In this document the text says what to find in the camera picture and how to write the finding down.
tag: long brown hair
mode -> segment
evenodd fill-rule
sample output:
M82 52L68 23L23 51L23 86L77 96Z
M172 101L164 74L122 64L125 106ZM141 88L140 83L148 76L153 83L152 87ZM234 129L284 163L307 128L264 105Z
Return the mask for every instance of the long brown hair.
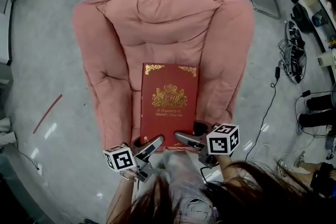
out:
M215 208L217 222L260 220L268 215L272 220L295 218L321 220L321 216L336 210L335 198L324 198L292 177L284 180L274 172L248 162L234 162L230 167L246 171L249 178L237 177L240 186L229 182L207 183L202 192ZM168 183L158 177L153 188L138 198L130 208L112 223L173 224L179 222L180 203L173 204Z

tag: black pants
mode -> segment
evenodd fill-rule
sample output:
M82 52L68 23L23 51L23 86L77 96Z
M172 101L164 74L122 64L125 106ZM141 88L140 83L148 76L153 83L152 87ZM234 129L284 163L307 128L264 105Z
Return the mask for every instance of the black pants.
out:
M336 126L336 110L331 102L331 95L323 95L307 100L310 110L326 110L316 114L302 114L299 118L301 127L315 127L321 125Z

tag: red line on floor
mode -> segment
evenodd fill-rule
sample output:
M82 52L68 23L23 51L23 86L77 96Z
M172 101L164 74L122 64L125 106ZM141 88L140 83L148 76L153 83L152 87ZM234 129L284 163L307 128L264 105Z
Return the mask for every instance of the red line on floor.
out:
M39 121L39 123L38 123L38 125L36 126L36 128L34 129L34 131L33 131L33 134L35 134L36 133L36 131L37 131L37 129L40 127L40 125L41 125L41 123L42 123L42 121L45 119L45 117L49 114L49 112L50 112L50 110L54 107L54 105L59 101L59 99L61 99L62 98L62 94L60 94L60 96L59 97L57 97L56 98L56 100L52 103L52 105L48 108L48 110L47 110L47 112L46 113L44 113L44 115L43 115L43 117L42 117L42 119Z

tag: black bag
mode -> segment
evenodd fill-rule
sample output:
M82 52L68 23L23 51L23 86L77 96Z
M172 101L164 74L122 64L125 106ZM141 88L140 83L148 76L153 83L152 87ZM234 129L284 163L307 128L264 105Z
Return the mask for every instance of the black bag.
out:
M291 15L291 17L293 21L296 22L301 32L306 34L313 32L314 27L304 7L302 7L300 4L295 4L293 7L293 14L294 16Z

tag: person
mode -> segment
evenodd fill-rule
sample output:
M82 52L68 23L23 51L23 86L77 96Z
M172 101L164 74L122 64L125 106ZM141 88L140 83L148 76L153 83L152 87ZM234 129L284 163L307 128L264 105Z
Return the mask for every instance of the person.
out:
M307 113L299 114L297 118L297 133L301 134L305 127L322 125L336 125L336 110L332 101L332 95L327 94L313 97L306 102Z
M336 170L328 163L306 163L305 151L303 151L294 163L294 167L303 168L308 171L308 174L295 173L291 174L302 181L310 184L314 193L322 194L326 198L336 197Z
M224 181L204 185L185 152L167 154L164 156L167 178L164 172L157 176L151 187L133 203L134 183L122 178L110 204L107 223L224 223L261 221L266 215L279 214L293 220L298 210L332 211L336 206L335 199L317 195L286 169L291 183L254 163L232 162L227 155L216 157ZM240 171L248 176L241 176ZM310 214L300 215L301 220L310 218Z

